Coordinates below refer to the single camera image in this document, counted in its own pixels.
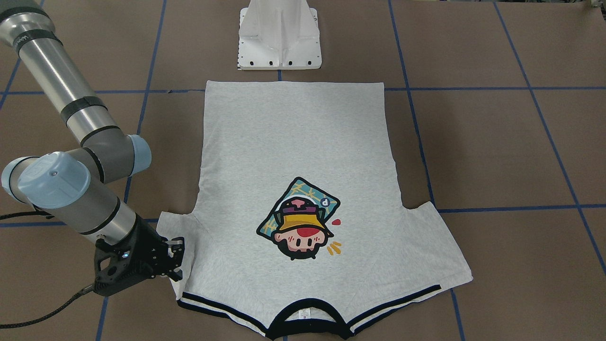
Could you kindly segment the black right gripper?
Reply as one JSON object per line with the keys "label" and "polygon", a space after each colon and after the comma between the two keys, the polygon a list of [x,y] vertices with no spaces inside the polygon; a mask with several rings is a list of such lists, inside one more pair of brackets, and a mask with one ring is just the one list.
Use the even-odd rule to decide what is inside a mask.
{"label": "black right gripper", "polygon": [[94,293],[112,296],[160,274],[172,281],[181,281],[183,272],[180,268],[165,270],[162,267],[167,258],[167,246],[171,259],[183,259],[185,238],[166,241],[139,215],[135,216],[130,233],[117,244],[110,245],[105,238],[98,238],[94,255]]}

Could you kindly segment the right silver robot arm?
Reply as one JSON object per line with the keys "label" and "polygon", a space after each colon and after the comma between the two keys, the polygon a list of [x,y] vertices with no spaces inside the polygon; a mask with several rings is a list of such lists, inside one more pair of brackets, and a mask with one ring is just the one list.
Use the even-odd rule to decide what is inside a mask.
{"label": "right silver robot arm", "polygon": [[56,127],[74,139],[71,147],[55,142],[9,162],[1,172],[3,189],[94,244],[89,291],[112,296],[156,277],[181,281],[184,238],[161,235],[109,188],[149,168],[145,139],[126,134],[112,118],[39,2],[1,2],[1,43],[17,54],[60,116]]}

